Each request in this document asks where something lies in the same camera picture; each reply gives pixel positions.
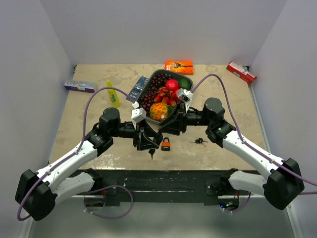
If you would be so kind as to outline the large black key bunch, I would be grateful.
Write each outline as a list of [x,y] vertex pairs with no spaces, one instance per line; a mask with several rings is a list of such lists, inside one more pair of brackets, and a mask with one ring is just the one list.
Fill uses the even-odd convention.
[[150,154],[151,160],[153,160],[155,152],[156,152],[156,149],[150,149],[149,150],[149,154]]

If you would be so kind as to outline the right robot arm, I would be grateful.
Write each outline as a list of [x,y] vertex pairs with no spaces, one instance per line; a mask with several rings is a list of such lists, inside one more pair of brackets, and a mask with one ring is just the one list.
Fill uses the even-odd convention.
[[208,139],[251,165],[258,174],[230,169],[219,183],[219,194],[244,190],[264,196],[279,210],[285,209],[303,190],[299,164],[292,158],[284,160],[257,146],[224,119],[225,109],[220,99],[208,98],[201,111],[185,110],[178,103],[173,113],[160,122],[163,133],[179,135],[188,126],[206,126]]

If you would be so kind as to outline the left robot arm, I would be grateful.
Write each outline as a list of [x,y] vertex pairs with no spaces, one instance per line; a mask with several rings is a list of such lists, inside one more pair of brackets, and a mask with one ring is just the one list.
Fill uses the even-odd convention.
[[133,109],[132,120],[121,122],[119,110],[107,108],[91,131],[84,134],[81,142],[54,163],[36,172],[26,170],[20,177],[15,201],[20,212],[39,221],[45,218],[59,203],[79,193],[98,194],[103,188],[101,177],[93,170],[72,174],[82,165],[100,156],[113,145],[113,138],[133,140],[138,151],[148,150],[151,155],[159,148],[163,136],[154,131],[146,121],[144,109]]

